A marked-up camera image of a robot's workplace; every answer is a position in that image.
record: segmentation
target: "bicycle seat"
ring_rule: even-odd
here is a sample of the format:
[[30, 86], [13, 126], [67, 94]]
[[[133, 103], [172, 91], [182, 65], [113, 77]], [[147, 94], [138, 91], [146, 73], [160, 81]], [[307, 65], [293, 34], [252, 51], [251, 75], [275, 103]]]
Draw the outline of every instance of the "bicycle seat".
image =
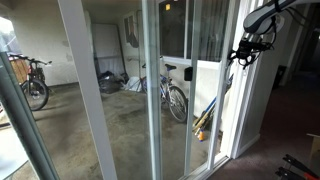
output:
[[171, 66], [169, 64], [165, 64], [165, 66], [167, 67], [167, 71], [171, 71], [171, 70], [177, 69], [177, 66]]

